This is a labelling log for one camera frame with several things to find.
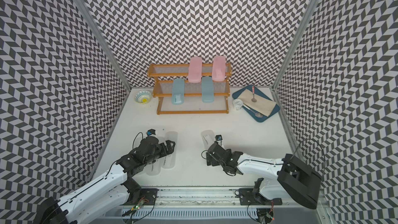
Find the teal pencil case with label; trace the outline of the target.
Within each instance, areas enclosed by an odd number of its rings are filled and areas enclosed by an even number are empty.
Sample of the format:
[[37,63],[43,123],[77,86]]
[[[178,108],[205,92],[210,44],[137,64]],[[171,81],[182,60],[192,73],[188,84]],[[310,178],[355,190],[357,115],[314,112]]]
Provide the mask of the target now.
[[172,86],[172,104],[181,105],[184,103],[184,87],[185,80],[177,78],[173,80]]

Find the teal pencil case plain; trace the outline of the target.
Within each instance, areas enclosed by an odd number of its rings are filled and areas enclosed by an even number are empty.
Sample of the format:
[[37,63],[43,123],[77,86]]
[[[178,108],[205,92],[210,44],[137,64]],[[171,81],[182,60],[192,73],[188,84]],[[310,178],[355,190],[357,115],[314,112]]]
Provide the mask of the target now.
[[211,77],[203,77],[201,83],[203,103],[212,103],[215,100],[214,84]]

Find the pink pencil case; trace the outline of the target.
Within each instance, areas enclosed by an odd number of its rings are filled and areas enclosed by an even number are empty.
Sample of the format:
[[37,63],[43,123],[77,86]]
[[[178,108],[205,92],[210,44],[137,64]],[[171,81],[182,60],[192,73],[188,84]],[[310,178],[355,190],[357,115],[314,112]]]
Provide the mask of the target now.
[[190,60],[188,68],[188,82],[189,83],[200,83],[202,80],[202,58],[193,57]]
[[224,56],[216,56],[212,64],[212,80],[222,82],[226,78],[227,59]]

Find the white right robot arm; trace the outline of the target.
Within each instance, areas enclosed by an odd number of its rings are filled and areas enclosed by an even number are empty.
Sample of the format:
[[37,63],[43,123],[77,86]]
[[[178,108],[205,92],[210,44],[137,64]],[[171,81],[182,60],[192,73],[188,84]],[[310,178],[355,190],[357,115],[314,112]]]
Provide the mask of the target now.
[[291,198],[308,209],[316,209],[322,176],[293,154],[282,159],[254,157],[224,149],[214,142],[206,151],[208,166],[221,166],[229,176],[257,175],[253,194],[257,202]]

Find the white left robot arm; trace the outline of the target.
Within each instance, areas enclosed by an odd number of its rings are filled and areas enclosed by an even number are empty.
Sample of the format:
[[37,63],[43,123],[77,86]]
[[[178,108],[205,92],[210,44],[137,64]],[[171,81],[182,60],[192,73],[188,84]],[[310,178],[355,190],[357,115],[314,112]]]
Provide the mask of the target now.
[[107,211],[127,203],[139,201],[141,186],[133,177],[145,166],[171,155],[176,143],[163,143],[150,135],[137,148],[116,160],[99,177],[59,199],[44,200],[37,208],[35,224],[88,224]]

